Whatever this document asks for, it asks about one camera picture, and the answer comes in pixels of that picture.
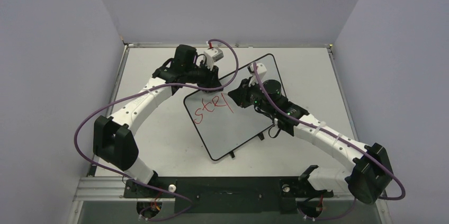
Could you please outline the white whiteboard black frame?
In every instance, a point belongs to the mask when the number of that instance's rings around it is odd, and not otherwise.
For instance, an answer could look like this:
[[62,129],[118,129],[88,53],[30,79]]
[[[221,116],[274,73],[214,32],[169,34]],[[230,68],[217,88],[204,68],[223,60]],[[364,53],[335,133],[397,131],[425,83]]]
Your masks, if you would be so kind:
[[253,106],[239,107],[228,95],[239,87],[242,80],[250,77],[248,66],[241,66],[236,75],[229,73],[223,76],[220,79],[222,84],[234,78],[223,90],[213,93],[195,91],[183,100],[187,113],[213,161],[233,155],[234,150],[272,125],[270,119],[254,111]]

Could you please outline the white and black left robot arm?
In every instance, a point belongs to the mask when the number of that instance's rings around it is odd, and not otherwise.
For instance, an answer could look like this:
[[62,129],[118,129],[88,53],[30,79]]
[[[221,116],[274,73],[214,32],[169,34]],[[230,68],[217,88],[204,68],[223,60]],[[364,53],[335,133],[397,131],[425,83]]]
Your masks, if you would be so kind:
[[138,181],[135,189],[146,198],[158,194],[158,174],[139,158],[134,134],[165,100],[173,96],[182,84],[191,83],[211,92],[221,87],[219,68],[215,62],[224,54],[219,48],[203,52],[199,64],[197,50],[180,44],[173,58],[157,68],[140,96],[134,98],[109,117],[100,115],[94,122],[93,153],[121,172]]

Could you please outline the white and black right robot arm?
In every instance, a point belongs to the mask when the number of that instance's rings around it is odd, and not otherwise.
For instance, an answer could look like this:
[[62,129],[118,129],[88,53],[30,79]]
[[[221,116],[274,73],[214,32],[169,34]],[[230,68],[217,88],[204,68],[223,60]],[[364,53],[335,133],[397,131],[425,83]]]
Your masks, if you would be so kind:
[[378,143],[370,146],[333,130],[289,101],[282,94],[279,81],[269,79],[263,86],[267,95],[258,84],[251,85],[250,79],[243,79],[228,95],[239,107],[252,106],[280,130],[311,143],[344,166],[344,170],[337,171],[314,168],[298,182],[302,194],[312,196],[317,191],[342,190],[365,204],[374,204],[382,198],[393,173],[383,146]]

